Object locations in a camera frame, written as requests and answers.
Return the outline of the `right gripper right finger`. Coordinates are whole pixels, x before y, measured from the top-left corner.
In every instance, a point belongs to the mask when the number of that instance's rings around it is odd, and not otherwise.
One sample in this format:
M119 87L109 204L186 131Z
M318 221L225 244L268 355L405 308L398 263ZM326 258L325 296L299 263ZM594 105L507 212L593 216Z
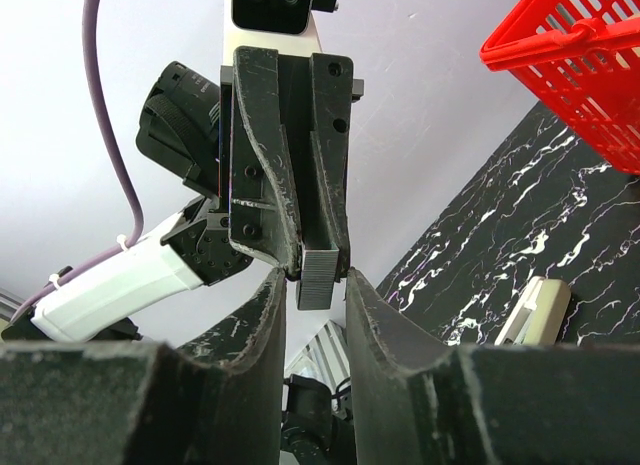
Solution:
M635 346L449 347L357 269L346 331L361 464L639 460Z

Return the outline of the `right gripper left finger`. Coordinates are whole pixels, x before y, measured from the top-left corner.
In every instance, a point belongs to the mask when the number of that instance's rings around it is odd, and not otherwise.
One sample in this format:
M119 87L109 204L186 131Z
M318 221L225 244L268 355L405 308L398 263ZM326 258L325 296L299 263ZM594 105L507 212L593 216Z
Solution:
M275 464L286 280L179 349L159 342L1 347L5 464Z

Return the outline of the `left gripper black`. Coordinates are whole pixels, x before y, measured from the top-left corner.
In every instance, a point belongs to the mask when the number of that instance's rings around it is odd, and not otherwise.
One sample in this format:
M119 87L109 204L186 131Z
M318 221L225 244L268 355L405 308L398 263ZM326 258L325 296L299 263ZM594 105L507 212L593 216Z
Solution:
M230 240L238 251L301 276L301 217L285 127L281 124L279 54L241 46L234 52L231 114ZM350 266L346 213L353 62L310 58L311 146L324 245L337 253L334 278ZM220 87L173 61L146 97L135 143L182 184L222 203Z

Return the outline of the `grey staple strip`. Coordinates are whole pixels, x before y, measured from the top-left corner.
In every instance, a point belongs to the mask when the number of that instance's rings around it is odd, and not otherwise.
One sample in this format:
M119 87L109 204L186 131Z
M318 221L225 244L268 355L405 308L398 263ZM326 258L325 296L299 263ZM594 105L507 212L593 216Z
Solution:
M331 307L338 258L338 250L303 250L297 284L300 311L321 311Z

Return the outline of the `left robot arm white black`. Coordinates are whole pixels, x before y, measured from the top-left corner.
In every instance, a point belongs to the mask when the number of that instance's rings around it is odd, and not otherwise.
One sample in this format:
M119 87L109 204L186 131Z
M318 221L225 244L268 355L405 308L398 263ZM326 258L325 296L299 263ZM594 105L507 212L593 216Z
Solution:
M195 198L88 271L51 277L2 339L135 340L135 313L254 260L296 284L300 309L329 308L350 266L349 128L362 94L340 55L242 46L218 82L170 63L144 102L136 144Z

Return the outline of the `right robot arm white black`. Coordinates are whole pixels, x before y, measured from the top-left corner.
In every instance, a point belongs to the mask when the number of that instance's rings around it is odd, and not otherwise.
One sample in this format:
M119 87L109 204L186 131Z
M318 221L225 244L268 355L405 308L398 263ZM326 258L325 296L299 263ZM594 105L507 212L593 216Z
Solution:
M448 347L363 274L346 289L351 387L283 370L285 280L172 348L119 326L57 343L1 334L5 464L635 464L635 345Z

